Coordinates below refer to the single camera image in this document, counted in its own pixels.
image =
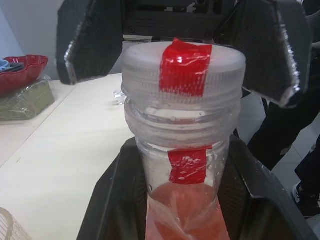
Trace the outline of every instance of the green cloth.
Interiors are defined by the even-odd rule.
[[[47,80],[40,80],[7,96],[0,97],[0,121],[34,118],[55,102]]]

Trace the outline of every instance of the red tape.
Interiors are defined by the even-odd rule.
[[[174,39],[162,56],[160,91],[202,97],[211,52],[212,45],[194,45]]]
[[[207,149],[212,149],[212,146],[169,151],[172,166],[169,181],[181,185],[204,183],[207,175]]]

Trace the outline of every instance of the white wall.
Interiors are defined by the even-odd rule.
[[[0,0],[7,22],[25,55],[49,58],[44,72],[58,79],[55,66],[58,8],[62,0]]]
[[[0,8],[0,59],[23,55],[24,53]]]

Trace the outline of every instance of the red liquid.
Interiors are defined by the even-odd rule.
[[[149,197],[145,240],[230,240],[213,188],[166,183]]]

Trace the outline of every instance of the white table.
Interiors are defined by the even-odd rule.
[[[0,207],[32,239],[77,238],[97,181],[133,137],[113,96],[121,81],[114,74],[58,84],[58,101],[39,120],[0,126],[1,160],[8,158],[0,167]]]

